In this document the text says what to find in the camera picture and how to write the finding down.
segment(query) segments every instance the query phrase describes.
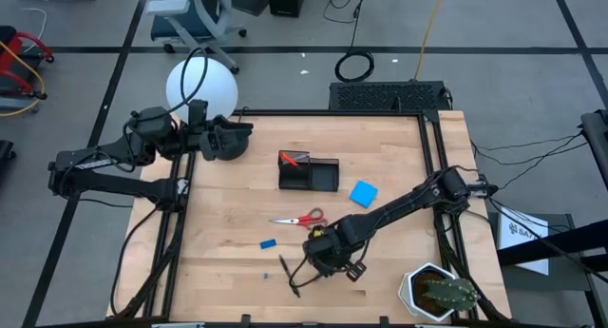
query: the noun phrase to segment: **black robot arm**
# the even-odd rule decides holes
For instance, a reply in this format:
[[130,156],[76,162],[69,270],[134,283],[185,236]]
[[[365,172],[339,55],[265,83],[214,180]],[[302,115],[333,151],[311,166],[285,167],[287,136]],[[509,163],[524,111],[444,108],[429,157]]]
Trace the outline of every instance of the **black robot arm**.
[[157,153],[173,160],[184,153],[201,151],[205,160],[213,161],[235,159],[245,151],[252,124],[232,123],[220,115],[207,120],[205,101],[194,100],[188,106],[188,125],[177,126],[169,111],[152,107],[132,112],[123,126],[123,136],[112,144],[59,152],[48,166],[48,187],[55,195],[64,197],[87,190],[146,197],[169,209],[177,203],[177,181],[146,182],[92,170],[116,165],[122,171],[133,171],[136,166],[154,163]]
[[[376,230],[432,206],[441,206],[448,213],[463,211],[468,208],[469,196],[455,167],[435,172],[408,194],[368,214],[350,214],[327,227],[315,227],[303,243],[304,253],[319,275],[345,272],[350,280],[357,281],[366,270],[361,261]],[[361,248],[365,248],[364,254],[352,263],[352,253]]]

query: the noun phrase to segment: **wooden table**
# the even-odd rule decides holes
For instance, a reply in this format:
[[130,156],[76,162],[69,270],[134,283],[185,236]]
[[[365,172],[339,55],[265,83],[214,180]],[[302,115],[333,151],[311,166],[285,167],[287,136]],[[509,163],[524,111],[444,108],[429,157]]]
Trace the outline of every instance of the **wooden table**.
[[[474,168],[464,114],[440,114],[449,164]],[[404,307],[397,289],[404,274],[423,263],[441,265],[431,210],[415,212],[379,231],[365,259],[368,270],[358,282],[335,275],[302,288],[301,299],[289,288],[277,257],[282,255],[293,271],[303,258],[301,243],[308,231],[269,222],[306,214],[316,206],[333,222],[410,192],[426,177],[416,119],[263,116],[243,117],[243,122],[255,125],[243,156],[231,162],[206,162],[197,156],[171,320],[234,322],[251,314],[256,322],[376,323],[380,316],[388,316],[391,323],[423,321]],[[427,127],[434,153],[432,128]],[[338,158],[339,191],[278,190],[279,149]],[[165,178],[169,170],[170,163],[159,160],[143,170],[142,178]],[[461,174],[468,182],[476,180],[473,173]],[[349,200],[359,180],[379,189],[369,210]],[[470,204],[470,210],[486,215],[483,201]],[[136,200],[129,230],[151,209],[148,201]],[[116,295],[119,308],[150,271],[160,216],[143,226],[126,249]],[[499,311],[510,316],[489,225],[467,214],[461,224],[471,275]],[[268,239],[276,239],[277,246],[261,250],[259,243]],[[296,281],[314,274],[306,264]],[[163,287],[161,281],[159,294]],[[155,312],[160,302],[156,300]]]

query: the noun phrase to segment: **white ball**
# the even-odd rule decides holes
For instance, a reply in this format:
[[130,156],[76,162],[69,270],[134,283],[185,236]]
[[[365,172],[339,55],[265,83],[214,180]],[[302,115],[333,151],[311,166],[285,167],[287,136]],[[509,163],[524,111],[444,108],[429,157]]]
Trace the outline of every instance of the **white ball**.
[[[167,79],[166,96],[171,107],[181,103],[180,77],[185,61],[176,65]],[[192,100],[204,100],[207,107],[207,120],[223,115],[228,118],[237,107],[238,87],[235,77],[222,63],[209,58],[207,75],[202,86]],[[184,96],[190,95],[197,87],[205,66],[204,57],[193,57],[188,63],[183,80]],[[188,122],[188,106],[182,106],[176,113],[186,123]]]

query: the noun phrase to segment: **blue block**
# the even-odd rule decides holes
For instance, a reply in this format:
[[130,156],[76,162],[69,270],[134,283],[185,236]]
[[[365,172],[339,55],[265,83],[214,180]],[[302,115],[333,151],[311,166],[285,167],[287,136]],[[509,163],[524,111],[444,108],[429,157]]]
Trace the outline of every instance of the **blue block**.
[[261,249],[270,248],[273,246],[276,246],[276,240],[274,240],[274,239],[270,239],[268,241],[262,241],[259,243],[259,247]]
[[376,198],[377,193],[378,189],[375,186],[367,182],[359,181],[354,186],[350,199],[367,208],[370,206],[373,199]]

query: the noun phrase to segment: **yellow cable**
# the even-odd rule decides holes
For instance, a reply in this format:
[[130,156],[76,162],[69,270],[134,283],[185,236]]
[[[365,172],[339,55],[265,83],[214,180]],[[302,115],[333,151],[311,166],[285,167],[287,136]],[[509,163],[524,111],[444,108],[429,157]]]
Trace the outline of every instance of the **yellow cable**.
[[[45,86],[45,80],[42,79],[42,76],[40,76],[40,74],[38,72],[36,72],[36,70],[34,70],[26,62],[24,62],[21,58],[19,58],[19,56],[17,56],[14,52],[12,52],[10,50],[10,48],[7,47],[3,42],[0,42],[0,47],[4,48],[4,50],[6,50],[14,59],[17,60],[17,62],[21,63],[24,67],[26,67],[29,71],[31,71],[31,73],[34,74],[34,76],[36,76],[38,81],[40,81],[41,92],[44,94],[47,87]],[[36,105],[38,105],[38,103],[40,103],[40,100],[36,99],[35,101],[33,101],[31,103],[31,105],[29,105],[25,108],[15,110],[11,113],[0,113],[0,118],[11,117],[11,116],[15,116],[15,115],[19,115],[21,113],[27,112],[27,111],[31,110],[32,108],[34,108]]]
[[435,8],[433,9],[433,13],[430,15],[430,20],[428,21],[427,33],[425,33],[425,39],[422,41],[422,47],[420,48],[420,56],[418,57],[418,67],[416,67],[416,72],[414,73],[414,81],[418,81],[418,72],[420,72],[420,68],[422,67],[422,60],[425,56],[425,47],[427,46],[428,34],[430,33],[430,28],[433,26],[433,21],[435,21],[435,15],[437,15],[437,11],[439,10],[439,6],[441,5],[442,0],[437,0],[435,3]]

